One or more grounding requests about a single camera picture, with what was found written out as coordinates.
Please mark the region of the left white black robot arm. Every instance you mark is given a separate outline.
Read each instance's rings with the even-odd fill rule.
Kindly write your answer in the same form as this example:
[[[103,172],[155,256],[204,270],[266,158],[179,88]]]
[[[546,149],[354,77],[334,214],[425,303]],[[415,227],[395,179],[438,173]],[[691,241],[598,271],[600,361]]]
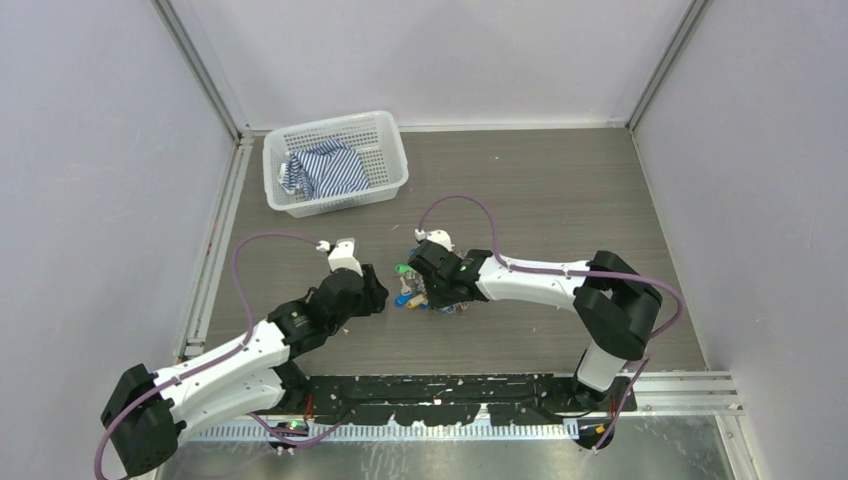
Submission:
[[[382,312],[387,298],[372,265],[340,268],[251,333],[156,372],[142,364],[125,370],[101,422],[126,474],[156,469],[190,436],[233,417],[275,407],[298,412],[308,382],[294,359],[323,346],[349,319]]]

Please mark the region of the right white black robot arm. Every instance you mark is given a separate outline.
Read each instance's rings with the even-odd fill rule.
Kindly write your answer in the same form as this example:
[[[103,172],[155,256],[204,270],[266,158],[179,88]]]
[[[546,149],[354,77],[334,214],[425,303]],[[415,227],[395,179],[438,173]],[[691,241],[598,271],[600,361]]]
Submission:
[[[639,281],[636,272],[609,251],[598,251],[590,260],[551,263],[480,249],[459,255],[423,240],[407,263],[422,277],[433,308],[515,300],[575,313],[591,343],[581,355],[570,392],[574,403],[589,411],[610,398],[619,371],[646,353],[663,304],[654,286]]]

